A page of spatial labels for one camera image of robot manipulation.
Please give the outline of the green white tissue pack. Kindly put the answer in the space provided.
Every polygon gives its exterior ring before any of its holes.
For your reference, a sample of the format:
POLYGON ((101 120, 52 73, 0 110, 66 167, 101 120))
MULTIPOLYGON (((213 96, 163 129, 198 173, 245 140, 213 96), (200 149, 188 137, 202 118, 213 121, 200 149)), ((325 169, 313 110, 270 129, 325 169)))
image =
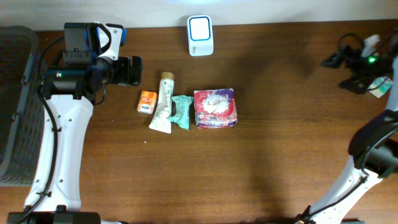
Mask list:
POLYGON ((368 87, 368 91, 376 98, 382 97, 392 86, 392 80, 388 77, 376 78, 368 87))

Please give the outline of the teal packet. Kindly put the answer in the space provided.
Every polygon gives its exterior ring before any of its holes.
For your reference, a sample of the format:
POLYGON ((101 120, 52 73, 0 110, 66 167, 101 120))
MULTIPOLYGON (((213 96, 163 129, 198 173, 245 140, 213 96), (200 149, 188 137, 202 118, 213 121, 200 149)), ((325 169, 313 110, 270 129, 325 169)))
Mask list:
POLYGON ((192 96, 173 96, 172 115, 169 121, 178 124, 182 129, 189 130, 190 124, 190 105, 193 103, 192 96))

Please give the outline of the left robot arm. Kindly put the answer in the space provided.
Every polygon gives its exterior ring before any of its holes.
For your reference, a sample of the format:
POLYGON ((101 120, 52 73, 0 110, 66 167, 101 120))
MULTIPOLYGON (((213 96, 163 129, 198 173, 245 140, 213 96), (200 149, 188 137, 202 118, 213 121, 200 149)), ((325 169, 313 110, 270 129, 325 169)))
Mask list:
POLYGON ((81 210, 83 143, 97 92, 137 86, 142 59, 122 57, 126 30, 117 24, 69 22, 51 64, 24 26, 1 27, 1 185, 30 188, 8 223, 101 223, 81 210))

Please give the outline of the red purple tissue pack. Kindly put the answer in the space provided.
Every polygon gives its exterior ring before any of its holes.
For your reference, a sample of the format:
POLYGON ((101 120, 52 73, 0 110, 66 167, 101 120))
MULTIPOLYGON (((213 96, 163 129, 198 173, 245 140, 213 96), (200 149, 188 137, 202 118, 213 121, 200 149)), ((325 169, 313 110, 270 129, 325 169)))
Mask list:
POLYGON ((238 122, 232 88, 194 91, 195 122, 200 129, 229 128, 238 122))

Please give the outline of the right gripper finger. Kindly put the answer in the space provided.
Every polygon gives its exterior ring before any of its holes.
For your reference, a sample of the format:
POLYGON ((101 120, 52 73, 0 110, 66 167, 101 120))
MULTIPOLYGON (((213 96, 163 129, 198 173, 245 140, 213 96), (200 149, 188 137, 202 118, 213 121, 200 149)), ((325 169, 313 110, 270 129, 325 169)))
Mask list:
POLYGON ((338 86, 357 95, 361 95, 367 92, 368 86, 371 84, 371 82, 372 81, 366 77, 350 77, 349 79, 340 82, 338 86))
POLYGON ((327 59, 321 62, 322 67, 328 68, 339 68, 341 64, 346 60, 347 55, 350 53, 350 47, 344 46, 338 48, 332 53, 327 59))

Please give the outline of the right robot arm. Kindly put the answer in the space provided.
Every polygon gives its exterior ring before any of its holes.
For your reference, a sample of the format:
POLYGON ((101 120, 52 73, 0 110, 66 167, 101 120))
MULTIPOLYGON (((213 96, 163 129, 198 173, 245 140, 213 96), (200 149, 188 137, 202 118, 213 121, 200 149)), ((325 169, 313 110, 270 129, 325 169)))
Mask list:
POLYGON ((390 81, 390 94, 385 110, 360 128, 352 137, 349 159, 343 173, 328 192, 315 204, 296 216, 295 223, 344 223, 344 217, 372 187, 397 173, 397 31, 380 42, 377 35, 362 39, 355 50, 338 41, 337 51, 321 62, 323 67, 339 68, 342 63, 353 75, 339 86, 360 94, 379 90, 372 83, 382 78, 390 81))

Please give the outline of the white tube with cork cap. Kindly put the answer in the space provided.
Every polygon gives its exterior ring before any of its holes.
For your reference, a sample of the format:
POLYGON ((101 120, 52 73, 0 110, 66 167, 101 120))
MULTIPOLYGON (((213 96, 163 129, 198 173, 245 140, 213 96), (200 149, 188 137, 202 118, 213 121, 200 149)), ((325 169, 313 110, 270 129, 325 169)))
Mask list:
POLYGON ((159 97, 156 111, 149 128, 170 134, 172 125, 169 118, 172 114, 172 95, 174 92, 175 75, 171 72, 162 72, 159 85, 159 97))

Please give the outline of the orange tissue pack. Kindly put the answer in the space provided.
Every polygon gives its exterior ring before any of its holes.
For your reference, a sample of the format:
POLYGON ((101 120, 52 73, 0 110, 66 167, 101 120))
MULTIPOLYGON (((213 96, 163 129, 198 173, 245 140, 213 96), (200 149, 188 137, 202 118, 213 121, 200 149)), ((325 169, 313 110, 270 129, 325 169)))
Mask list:
POLYGON ((140 113, 152 114, 154 112, 156 101, 156 92, 143 90, 139 98, 137 111, 140 113))

